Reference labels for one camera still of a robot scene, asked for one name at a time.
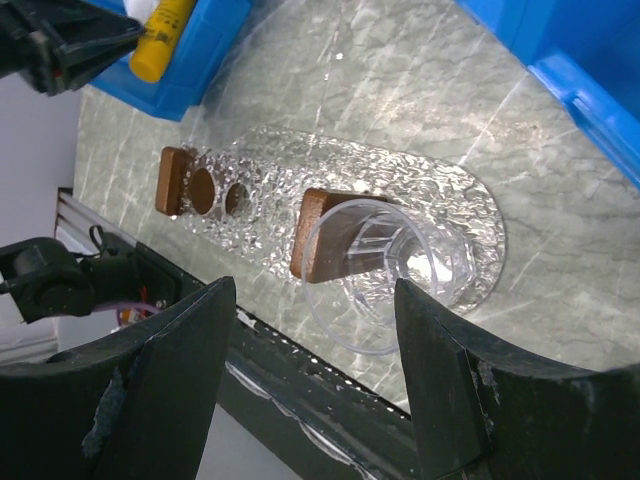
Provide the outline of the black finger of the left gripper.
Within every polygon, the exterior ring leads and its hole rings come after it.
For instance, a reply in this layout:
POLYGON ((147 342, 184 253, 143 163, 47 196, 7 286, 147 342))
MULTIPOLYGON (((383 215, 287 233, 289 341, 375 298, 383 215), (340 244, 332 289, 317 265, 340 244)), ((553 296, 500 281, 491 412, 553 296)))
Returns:
POLYGON ((1 76, 18 74, 48 96, 76 91, 144 33, 138 20, 85 1, 3 1, 1 76))

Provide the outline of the clear plastic cup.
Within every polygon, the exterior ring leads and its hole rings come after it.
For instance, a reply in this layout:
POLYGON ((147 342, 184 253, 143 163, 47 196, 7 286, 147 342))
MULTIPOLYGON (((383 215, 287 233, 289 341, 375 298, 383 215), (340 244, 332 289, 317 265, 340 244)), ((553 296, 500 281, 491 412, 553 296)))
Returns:
POLYGON ((476 274, 470 240, 446 217, 361 199, 321 215, 304 247, 300 277, 328 337, 357 354, 381 356, 398 349, 398 280, 452 306, 476 274))

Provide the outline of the clear acrylic toothbrush holder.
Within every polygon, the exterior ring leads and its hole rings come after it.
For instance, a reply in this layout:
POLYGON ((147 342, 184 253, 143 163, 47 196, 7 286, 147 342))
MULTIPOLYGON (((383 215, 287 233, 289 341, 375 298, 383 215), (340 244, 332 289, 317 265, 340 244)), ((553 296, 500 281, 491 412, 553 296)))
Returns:
POLYGON ((213 155, 166 146, 155 208, 171 218, 190 218, 196 232, 279 276, 312 279, 314 225, 340 203, 375 197, 334 174, 279 165, 261 153, 213 155))

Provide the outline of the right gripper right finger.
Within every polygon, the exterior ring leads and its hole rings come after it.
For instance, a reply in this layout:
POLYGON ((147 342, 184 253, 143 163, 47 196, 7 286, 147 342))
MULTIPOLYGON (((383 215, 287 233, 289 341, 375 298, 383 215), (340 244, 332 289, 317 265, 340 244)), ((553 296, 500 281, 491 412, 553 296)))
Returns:
POLYGON ((407 280, 401 362, 425 479, 635 479, 639 368, 604 372, 517 347, 407 280))

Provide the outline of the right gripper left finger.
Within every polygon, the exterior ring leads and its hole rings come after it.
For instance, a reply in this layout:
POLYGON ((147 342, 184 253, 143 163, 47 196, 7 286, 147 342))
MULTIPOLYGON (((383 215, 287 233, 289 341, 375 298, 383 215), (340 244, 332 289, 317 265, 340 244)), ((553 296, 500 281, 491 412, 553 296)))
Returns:
POLYGON ((236 316, 229 277, 149 319, 1 369, 5 479, 192 479, 236 316))

